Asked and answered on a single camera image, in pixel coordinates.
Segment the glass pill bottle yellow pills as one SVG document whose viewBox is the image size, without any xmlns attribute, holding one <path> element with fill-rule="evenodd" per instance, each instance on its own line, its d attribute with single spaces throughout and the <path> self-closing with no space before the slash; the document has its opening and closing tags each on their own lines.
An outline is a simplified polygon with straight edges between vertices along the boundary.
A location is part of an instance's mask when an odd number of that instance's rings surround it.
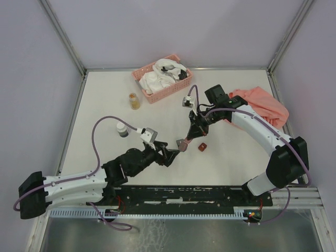
<svg viewBox="0 0 336 252">
<path fill-rule="evenodd" d="M 129 101 L 130 101 L 130 106 L 133 110 L 137 110 L 140 108 L 140 101 L 138 96 L 135 93 L 129 94 Z"/>
</svg>

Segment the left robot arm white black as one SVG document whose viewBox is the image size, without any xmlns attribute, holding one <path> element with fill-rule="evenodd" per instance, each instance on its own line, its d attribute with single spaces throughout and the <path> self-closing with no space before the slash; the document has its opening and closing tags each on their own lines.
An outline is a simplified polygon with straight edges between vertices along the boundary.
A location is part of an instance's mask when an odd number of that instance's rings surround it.
<svg viewBox="0 0 336 252">
<path fill-rule="evenodd" d="M 68 203 L 97 203 L 106 205 L 116 200 L 115 187 L 128 182 L 152 163 L 170 166 L 179 150 L 168 149 L 166 142 L 144 144 L 144 150 L 128 149 L 124 154 L 105 164 L 98 164 L 90 172 L 67 176 L 43 176 L 41 171 L 32 173 L 18 188 L 19 198 L 13 209 L 21 219 L 31 219 L 47 209 Z"/>
</svg>

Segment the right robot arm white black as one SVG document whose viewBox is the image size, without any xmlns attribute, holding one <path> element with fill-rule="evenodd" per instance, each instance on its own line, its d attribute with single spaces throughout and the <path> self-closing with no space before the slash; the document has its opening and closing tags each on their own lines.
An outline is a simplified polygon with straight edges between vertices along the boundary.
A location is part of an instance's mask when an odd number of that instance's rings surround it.
<svg viewBox="0 0 336 252">
<path fill-rule="evenodd" d="M 254 205 L 265 192 L 274 192 L 288 185 L 299 186 L 299 177 L 309 173 L 308 148 L 306 141 L 292 138 L 273 127 L 240 96 L 229 97 L 220 85 L 205 91 L 209 104 L 200 110 L 199 97 L 190 94 L 183 98 L 182 106 L 190 108 L 190 128 L 186 138 L 177 142 L 178 149 L 186 151 L 188 144 L 208 135 L 209 127 L 227 120 L 248 133 L 270 157 L 265 172 L 252 178 L 242 186 L 241 200 L 246 205 Z"/>
</svg>

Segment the white bottle cap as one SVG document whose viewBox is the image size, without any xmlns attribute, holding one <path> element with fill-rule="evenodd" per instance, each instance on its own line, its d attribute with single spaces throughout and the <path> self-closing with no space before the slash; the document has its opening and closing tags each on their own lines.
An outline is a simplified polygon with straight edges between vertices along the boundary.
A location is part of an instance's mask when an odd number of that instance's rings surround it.
<svg viewBox="0 0 336 252">
<path fill-rule="evenodd" d="M 117 123 L 116 129 L 117 129 L 119 136 L 122 138 L 125 138 L 129 135 L 128 127 L 122 122 Z"/>
</svg>

